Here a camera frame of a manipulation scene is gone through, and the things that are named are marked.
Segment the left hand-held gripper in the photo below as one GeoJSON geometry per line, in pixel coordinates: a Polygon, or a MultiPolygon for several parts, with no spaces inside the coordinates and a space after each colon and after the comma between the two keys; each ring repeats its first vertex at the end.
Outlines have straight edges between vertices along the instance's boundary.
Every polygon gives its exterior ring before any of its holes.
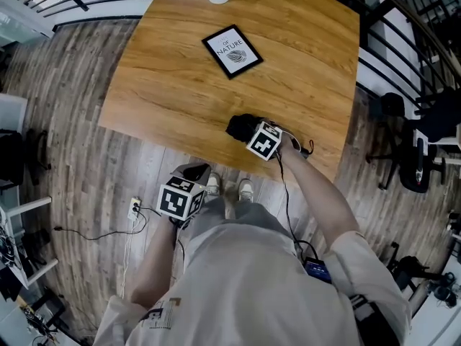
{"type": "Polygon", "coordinates": [[[202,206],[210,173],[211,166],[207,163],[178,166],[167,182],[160,186],[156,211],[180,221],[187,221],[202,206]]]}

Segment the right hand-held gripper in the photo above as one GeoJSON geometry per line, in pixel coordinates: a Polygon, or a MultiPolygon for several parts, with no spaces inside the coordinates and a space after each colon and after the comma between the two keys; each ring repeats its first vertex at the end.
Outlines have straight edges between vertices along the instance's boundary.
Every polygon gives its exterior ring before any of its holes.
{"type": "Polygon", "coordinates": [[[281,128],[266,121],[261,121],[251,140],[246,144],[246,149],[261,159],[268,161],[274,156],[281,140],[281,128]]]}

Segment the black umbrella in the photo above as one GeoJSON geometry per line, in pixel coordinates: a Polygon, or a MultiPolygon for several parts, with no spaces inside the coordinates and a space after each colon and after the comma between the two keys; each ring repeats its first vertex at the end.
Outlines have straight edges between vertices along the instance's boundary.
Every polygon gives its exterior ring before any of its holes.
{"type": "Polygon", "coordinates": [[[234,115],[226,128],[226,133],[236,139],[244,143],[245,145],[251,140],[253,134],[256,131],[259,123],[261,121],[266,121],[271,125],[276,125],[277,127],[282,129],[282,137],[283,135],[288,135],[292,141],[293,147],[297,149],[301,155],[307,159],[313,153],[313,141],[310,140],[310,149],[306,149],[302,146],[301,142],[286,128],[276,124],[274,121],[270,120],[269,118],[265,117],[257,117],[252,114],[242,114],[242,115],[234,115]]]}

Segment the person's right forearm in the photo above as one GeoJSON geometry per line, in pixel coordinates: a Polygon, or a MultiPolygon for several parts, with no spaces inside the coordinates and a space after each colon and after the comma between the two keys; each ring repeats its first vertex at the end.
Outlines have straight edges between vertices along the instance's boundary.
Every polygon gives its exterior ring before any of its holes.
{"type": "Polygon", "coordinates": [[[330,247],[346,232],[358,232],[359,225],[336,186],[295,149],[292,139],[282,134],[279,146],[282,163],[297,181],[306,203],[330,247]]]}

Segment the person's shoe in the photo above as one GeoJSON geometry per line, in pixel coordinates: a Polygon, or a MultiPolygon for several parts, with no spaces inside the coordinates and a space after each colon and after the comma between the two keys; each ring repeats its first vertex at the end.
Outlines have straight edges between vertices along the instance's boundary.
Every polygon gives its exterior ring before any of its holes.
{"type": "Polygon", "coordinates": [[[254,184],[250,179],[242,179],[238,186],[238,201],[249,202],[254,201],[254,184]]]}
{"type": "Polygon", "coordinates": [[[210,176],[208,177],[207,185],[207,194],[209,196],[219,196],[221,192],[221,179],[220,176],[215,173],[211,172],[210,176]]]}

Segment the white power strip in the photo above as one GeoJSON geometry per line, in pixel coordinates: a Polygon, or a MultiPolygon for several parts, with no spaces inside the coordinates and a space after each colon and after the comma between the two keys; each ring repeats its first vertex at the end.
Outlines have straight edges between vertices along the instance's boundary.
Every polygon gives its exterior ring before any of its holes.
{"type": "Polygon", "coordinates": [[[141,200],[139,198],[131,198],[127,218],[130,221],[136,221],[138,219],[140,210],[141,200]]]}

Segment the person's right shoe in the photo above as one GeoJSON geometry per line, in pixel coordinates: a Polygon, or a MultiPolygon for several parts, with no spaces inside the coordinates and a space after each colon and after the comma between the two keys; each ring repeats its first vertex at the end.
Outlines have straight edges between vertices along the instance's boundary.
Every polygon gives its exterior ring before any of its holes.
{"type": "Polygon", "coordinates": [[[254,184],[250,179],[242,179],[238,186],[238,201],[249,202],[254,201],[254,184]]]}

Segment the person's grey trousers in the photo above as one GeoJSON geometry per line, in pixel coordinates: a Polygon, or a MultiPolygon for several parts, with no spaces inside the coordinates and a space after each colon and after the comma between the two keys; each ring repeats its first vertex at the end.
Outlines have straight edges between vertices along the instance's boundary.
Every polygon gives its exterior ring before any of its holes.
{"type": "Polygon", "coordinates": [[[225,208],[223,196],[207,198],[200,213],[194,217],[189,225],[190,238],[193,239],[215,227],[231,223],[268,229],[290,238],[289,232],[261,204],[239,200],[233,206],[234,215],[232,218],[225,217],[225,208]]]}

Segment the black framed book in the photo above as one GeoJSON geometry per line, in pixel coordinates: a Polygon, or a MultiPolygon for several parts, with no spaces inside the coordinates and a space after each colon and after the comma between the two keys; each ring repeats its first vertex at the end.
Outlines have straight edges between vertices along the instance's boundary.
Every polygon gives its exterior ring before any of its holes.
{"type": "Polygon", "coordinates": [[[256,48],[236,25],[230,25],[202,39],[202,44],[228,79],[233,79],[264,62],[256,48]]]}

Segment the wooden table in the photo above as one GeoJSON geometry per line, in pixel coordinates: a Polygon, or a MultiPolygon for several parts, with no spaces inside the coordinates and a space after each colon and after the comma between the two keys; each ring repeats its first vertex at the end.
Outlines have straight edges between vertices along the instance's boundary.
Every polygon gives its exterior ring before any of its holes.
{"type": "Polygon", "coordinates": [[[279,179],[226,133],[251,113],[312,146],[336,176],[352,113],[359,15],[336,0],[153,0],[112,77],[99,124],[218,164],[279,179]],[[203,40],[235,25],[261,56],[229,79],[203,40]]]}

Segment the person's beige shirt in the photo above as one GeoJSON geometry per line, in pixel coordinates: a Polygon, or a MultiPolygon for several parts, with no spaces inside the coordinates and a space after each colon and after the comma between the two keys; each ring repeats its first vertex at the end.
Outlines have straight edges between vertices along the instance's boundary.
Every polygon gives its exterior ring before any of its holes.
{"type": "Polygon", "coordinates": [[[411,308],[364,237],[349,231],[307,274],[291,240],[225,223],[193,238],[182,276],[151,308],[109,300],[94,346],[364,346],[355,314],[377,310],[369,346],[403,346],[411,308]]]}

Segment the black waste bin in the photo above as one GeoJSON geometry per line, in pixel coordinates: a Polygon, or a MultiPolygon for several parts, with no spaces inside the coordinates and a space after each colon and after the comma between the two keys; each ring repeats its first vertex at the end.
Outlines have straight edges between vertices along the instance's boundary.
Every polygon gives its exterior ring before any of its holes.
{"type": "Polygon", "coordinates": [[[385,116],[405,117],[405,105],[402,96],[386,93],[380,98],[381,112],[385,116]]]}

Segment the black and blue battery pack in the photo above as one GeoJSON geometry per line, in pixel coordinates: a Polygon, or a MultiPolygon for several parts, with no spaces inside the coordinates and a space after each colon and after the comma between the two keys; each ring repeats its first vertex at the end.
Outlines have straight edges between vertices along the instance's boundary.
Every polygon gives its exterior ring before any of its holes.
{"type": "Polygon", "coordinates": [[[321,280],[322,282],[332,284],[331,276],[324,261],[308,257],[305,259],[303,265],[309,276],[321,280]]]}

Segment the white side desk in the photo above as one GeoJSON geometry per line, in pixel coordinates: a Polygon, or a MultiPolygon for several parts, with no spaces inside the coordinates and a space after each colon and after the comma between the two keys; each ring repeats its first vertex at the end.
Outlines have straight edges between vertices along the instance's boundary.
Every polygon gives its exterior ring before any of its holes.
{"type": "Polygon", "coordinates": [[[54,268],[58,263],[58,259],[54,258],[51,261],[47,262],[39,270],[35,271],[31,275],[27,275],[23,269],[23,265],[19,259],[19,251],[17,244],[20,243],[20,239],[24,236],[25,230],[22,227],[21,215],[27,211],[37,209],[41,206],[48,205],[52,202],[52,198],[47,196],[39,200],[34,200],[30,203],[24,205],[18,205],[17,207],[7,208],[0,201],[0,228],[3,228],[6,235],[13,241],[13,253],[14,253],[14,264],[9,267],[13,275],[18,279],[18,281],[28,289],[30,285],[35,283],[39,278],[44,276],[52,268],[54,268]]]}

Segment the black high-back office chair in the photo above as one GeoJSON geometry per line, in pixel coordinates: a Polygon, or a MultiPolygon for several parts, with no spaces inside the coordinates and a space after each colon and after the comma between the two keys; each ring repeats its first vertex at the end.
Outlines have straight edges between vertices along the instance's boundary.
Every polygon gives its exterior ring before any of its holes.
{"type": "Polygon", "coordinates": [[[400,183],[407,190],[424,194],[429,189],[431,173],[441,174],[440,184],[446,180],[446,159],[435,163],[437,142],[447,137],[448,133],[461,124],[461,89],[445,89],[443,92],[423,97],[431,106],[420,110],[418,120],[405,117],[385,116],[380,111],[372,119],[384,130],[385,140],[390,146],[389,154],[367,154],[366,162],[373,160],[390,160],[388,178],[380,183],[380,190],[387,190],[395,173],[399,173],[400,183]],[[424,165],[421,184],[416,183],[416,167],[424,165]]]}

